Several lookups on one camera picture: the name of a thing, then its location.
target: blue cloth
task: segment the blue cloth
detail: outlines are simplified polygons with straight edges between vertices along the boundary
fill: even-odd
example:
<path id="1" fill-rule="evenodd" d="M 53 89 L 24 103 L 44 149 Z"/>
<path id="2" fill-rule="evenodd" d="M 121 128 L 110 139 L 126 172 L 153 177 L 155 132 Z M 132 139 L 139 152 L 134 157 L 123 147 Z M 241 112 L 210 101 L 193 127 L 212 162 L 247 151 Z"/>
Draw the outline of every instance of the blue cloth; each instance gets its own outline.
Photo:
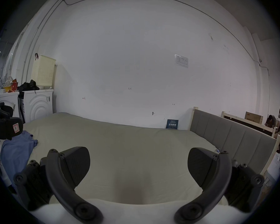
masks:
<path id="1" fill-rule="evenodd" d="M 12 140 L 5 140 L 2 144 L 0 160 L 12 186 L 15 186 L 13 176 L 27 166 L 30 154 L 37 146 L 38 141 L 32 136 L 24 130 L 20 135 L 13 137 Z"/>

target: wall wire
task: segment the wall wire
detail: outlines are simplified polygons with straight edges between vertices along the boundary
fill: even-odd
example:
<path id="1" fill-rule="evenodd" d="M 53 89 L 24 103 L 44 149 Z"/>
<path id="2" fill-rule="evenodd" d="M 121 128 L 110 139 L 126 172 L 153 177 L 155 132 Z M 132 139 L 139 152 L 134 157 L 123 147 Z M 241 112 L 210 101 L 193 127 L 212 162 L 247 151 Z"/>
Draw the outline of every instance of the wall wire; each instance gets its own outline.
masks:
<path id="1" fill-rule="evenodd" d="M 80 0 L 80 1 L 77 1 L 77 2 L 74 2 L 74 3 L 71 3 L 71 4 L 68 4 L 65 0 L 62 0 L 62 1 L 63 1 L 66 5 L 71 6 L 71 5 L 77 4 L 77 3 L 79 3 L 79 2 L 86 1 L 86 0 Z M 259 65 L 260 67 L 266 68 L 266 69 L 268 70 L 268 82 L 269 82 L 269 104 L 268 104 L 268 113 L 269 113 L 269 107 L 270 107 L 270 74 L 269 74 L 269 69 L 268 69 L 267 67 L 265 67 L 265 66 L 262 66 L 258 61 L 254 60 L 253 57 L 250 55 L 250 53 L 247 51 L 247 49 L 244 47 L 244 45 L 239 41 L 239 39 L 237 39 L 237 37 L 236 37 L 235 35 L 233 35 L 232 32 L 229 31 L 228 28 L 226 28 L 226 27 L 225 27 L 223 24 L 221 24 L 219 21 L 217 21 L 216 19 L 214 19 L 213 17 L 211 17 L 211 16 L 208 15 L 207 13 L 203 12 L 202 10 L 200 10 L 200 9 L 198 9 L 198 8 L 195 8 L 194 6 L 191 6 L 190 4 L 187 4 L 187 3 L 185 3 L 185 2 L 181 2 L 181 1 L 179 1 L 179 0 L 173 0 L 173 1 L 180 2 L 180 3 L 184 4 L 184 5 L 187 5 L 187 6 L 191 7 L 191 8 L 194 8 L 195 10 L 197 10 L 197 11 L 199 11 L 199 12 L 205 14 L 206 16 L 208 16 L 208 17 L 210 17 L 211 19 L 213 19 L 214 21 L 216 21 L 216 22 L 217 22 L 218 24 L 220 24 L 223 28 L 225 28 L 225 29 L 226 29 L 226 30 L 241 44 L 241 46 L 245 49 L 245 51 L 248 53 L 248 55 L 250 56 L 250 58 L 251 58 L 254 62 L 257 62 L 258 65 Z M 26 59 L 27 59 L 27 56 L 28 56 L 28 52 L 29 52 L 29 50 L 30 50 L 30 46 L 29 46 L 28 51 L 27 51 L 27 54 L 26 54 L 25 62 L 26 62 Z"/>
<path id="2" fill-rule="evenodd" d="M 68 4 L 65 0 L 63 0 L 63 1 L 65 2 L 66 5 L 71 6 L 71 5 L 77 4 L 77 3 L 79 3 L 79 2 L 83 2 L 83 1 L 85 1 L 85 0 L 80 0 L 80 1 L 77 1 L 77 2 L 74 2 L 74 3 L 71 3 L 71 4 Z M 244 45 L 239 41 L 239 39 L 237 39 L 236 36 L 233 35 L 232 32 L 229 31 L 229 30 L 228 30 L 223 24 L 221 24 L 219 21 L 217 21 L 216 19 L 214 19 L 213 17 L 211 17 L 211 16 L 208 15 L 207 13 L 203 12 L 202 10 L 191 6 L 190 4 L 187 4 L 187 3 L 185 3 L 185 2 L 181 2 L 181 1 L 179 1 L 179 0 L 174 0 L 174 1 L 180 2 L 180 3 L 184 4 L 184 5 L 187 5 L 187 6 L 191 7 L 191 8 L 194 8 L 194 9 L 196 9 L 197 11 L 199 11 L 199 12 L 201 12 L 201 13 L 207 15 L 208 17 L 212 18 L 214 21 L 216 21 L 218 24 L 220 24 L 222 27 L 224 27 L 224 28 L 225 28 L 225 29 L 226 29 L 226 30 L 227 30 L 227 31 L 242 45 L 242 47 L 245 49 L 245 51 L 248 53 L 248 55 L 250 56 L 250 58 L 251 58 L 254 62 L 257 62 L 258 65 L 259 65 L 260 67 L 266 68 L 266 69 L 268 70 L 268 82 L 269 82 L 268 116 L 269 116 L 269 107 L 270 107 L 270 73 L 269 73 L 269 69 L 268 69 L 267 67 L 265 67 L 265 66 L 260 65 L 260 63 L 259 63 L 258 61 L 254 60 L 253 57 L 250 55 L 250 53 L 247 51 L 247 49 L 244 47 Z"/>

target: red container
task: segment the red container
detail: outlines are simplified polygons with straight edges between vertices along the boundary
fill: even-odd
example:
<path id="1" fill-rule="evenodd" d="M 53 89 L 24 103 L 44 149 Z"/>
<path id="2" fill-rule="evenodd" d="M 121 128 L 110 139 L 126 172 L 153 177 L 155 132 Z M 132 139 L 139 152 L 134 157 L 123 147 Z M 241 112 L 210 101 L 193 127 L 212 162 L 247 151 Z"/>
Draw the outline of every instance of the red container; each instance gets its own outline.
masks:
<path id="1" fill-rule="evenodd" d="M 11 82 L 11 90 L 16 91 L 18 89 L 18 82 Z"/>

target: wooden bed frame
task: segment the wooden bed frame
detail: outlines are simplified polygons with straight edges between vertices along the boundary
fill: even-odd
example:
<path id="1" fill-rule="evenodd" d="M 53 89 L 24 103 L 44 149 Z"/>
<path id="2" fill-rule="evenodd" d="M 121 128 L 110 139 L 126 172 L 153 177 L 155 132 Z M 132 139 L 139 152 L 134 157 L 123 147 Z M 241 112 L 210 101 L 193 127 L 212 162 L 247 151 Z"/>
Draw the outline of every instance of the wooden bed frame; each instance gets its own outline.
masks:
<path id="1" fill-rule="evenodd" d="M 272 129 L 272 128 L 266 127 L 265 125 L 261 125 L 256 122 L 225 113 L 224 111 L 222 111 L 221 117 L 230 118 L 232 121 L 238 122 L 242 125 L 246 125 L 252 129 L 256 129 L 256 130 L 258 130 L 262 133 L 265 133 L 267 135 L 270 135 L 272 137 L 274 137 L 275 132 L 276 132 L 276 126 L 274 127 L 274 129 Z"/>

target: blue sign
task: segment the blue sign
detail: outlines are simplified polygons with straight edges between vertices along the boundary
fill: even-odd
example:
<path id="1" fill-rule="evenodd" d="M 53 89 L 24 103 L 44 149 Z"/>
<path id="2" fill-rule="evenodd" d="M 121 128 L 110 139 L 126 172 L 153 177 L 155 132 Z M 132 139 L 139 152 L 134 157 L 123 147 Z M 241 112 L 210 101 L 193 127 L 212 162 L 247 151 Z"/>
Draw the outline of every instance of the blue sign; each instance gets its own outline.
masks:
<path id="1" fill-rule="evenodd" d="M 166 129 L 177 129 L 178 119 L 168 119 Z"/>

